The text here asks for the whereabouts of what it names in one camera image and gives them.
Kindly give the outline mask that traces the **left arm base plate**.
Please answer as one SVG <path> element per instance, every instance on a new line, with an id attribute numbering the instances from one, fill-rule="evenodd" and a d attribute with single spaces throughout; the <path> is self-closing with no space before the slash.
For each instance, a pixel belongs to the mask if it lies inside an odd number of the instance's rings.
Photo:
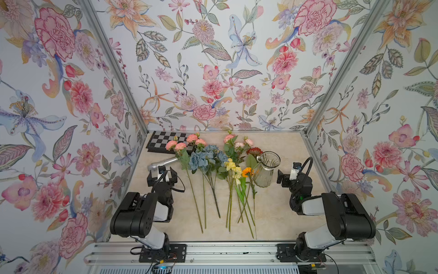
<path id="1" fill-rule="evenodd" d="M 162 249 L 153 250 L 143 246 L 140 255 L 140 263 L 184 263 L 187 255 L 186 244 L 168 244 Z"/>

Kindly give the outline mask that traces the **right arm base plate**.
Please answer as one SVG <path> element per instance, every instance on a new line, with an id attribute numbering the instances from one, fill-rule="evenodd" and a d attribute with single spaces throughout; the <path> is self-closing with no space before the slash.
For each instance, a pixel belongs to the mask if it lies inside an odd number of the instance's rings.
<path id="1" fill-rule="evenodd" d="M 315 250 L 305 244 L 277 244 L 277 259 L 281 263 L 325 263 L 322 250 Z"/>

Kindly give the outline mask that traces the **yellow flower bunch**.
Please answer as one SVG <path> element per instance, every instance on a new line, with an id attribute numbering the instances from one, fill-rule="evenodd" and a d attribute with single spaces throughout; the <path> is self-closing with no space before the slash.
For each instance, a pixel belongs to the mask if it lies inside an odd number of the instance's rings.
<path id="1" fill-rule="evenodd" d="M 241 208 L 242 192 L 240 190 L 240 184 L 242 178 L 242 169 L 233 161 L 233 159 L 229 158 L 222 164 L 218 171 L 220 178 L 224 179 L 228 184 L 229 198 L 227 206 L 226 228 L 229 232 L 231 232 L 234 196 L 237 196 L 237 204 Z"/>

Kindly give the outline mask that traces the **blue flower bunch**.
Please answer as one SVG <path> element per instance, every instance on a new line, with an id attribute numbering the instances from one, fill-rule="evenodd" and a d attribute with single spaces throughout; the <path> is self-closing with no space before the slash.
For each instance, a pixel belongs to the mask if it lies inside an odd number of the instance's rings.
<path id="1" fill-rule="evenodd" d="M 217 216 L 221 218 L 221 212 L 219 209 L 219 201 L 217 198 L 216 181 L 217 176 L 225 168 L 225 164 L 228 161 L 226 154 L 221 151 L 216 145 L 204 145 L 198 143 L 192 151 L 188 162 L 188 173 L 195 174 L 199 172 L 201 174 L 201 188 L 203 191 L 203 209 L 204 215 L 201 217 L 199 207 L 196 198 L 195 206 L 199 217 L 201 231 L 204 232 L 206 228 L 206 194 L 205 185 L 207 184 L 212 192 L 214 206 L 216 208 Z"/>

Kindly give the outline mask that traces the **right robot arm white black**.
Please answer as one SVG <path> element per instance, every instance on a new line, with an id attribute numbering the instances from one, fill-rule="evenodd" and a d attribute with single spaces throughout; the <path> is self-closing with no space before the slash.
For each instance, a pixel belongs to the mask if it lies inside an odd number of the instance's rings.
<path id="1" fill-rule="evenodd" d="M 355 194 L 338 195 L 331 191 L 312 195 L 312 166 L 312 157 L 304 163 L 294 162 L 289 174 L 278 171 L 277 183 L 291 192 L 289 206 L 292 211 L 302 216 L 324 216 L 326 224 L 313 231 L 300 233 L 293 245 L 278 245 L 279 259 L 310 261 L 322 258 L 324 250 L 333 245 L 375 237 L 374 221 Z"/>

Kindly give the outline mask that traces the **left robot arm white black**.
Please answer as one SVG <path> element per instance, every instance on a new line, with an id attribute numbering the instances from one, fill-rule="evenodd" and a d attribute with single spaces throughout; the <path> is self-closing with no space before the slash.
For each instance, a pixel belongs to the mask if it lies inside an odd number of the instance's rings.
<path id="1" fill-rule="evenodd" d="M 120 237 L 130 237 L 149 250 L 168 252 L 168 235 L 154 227 L 156 223 L 169 223 L 173 217 L 173 192 L 184 193 L 185 189 L 175 188 L 177 172 L 159 166 L 150 172 L 147 184 L 151 188 L 147 194 L 126 193 L 110 222 L 110 232 Z"/>

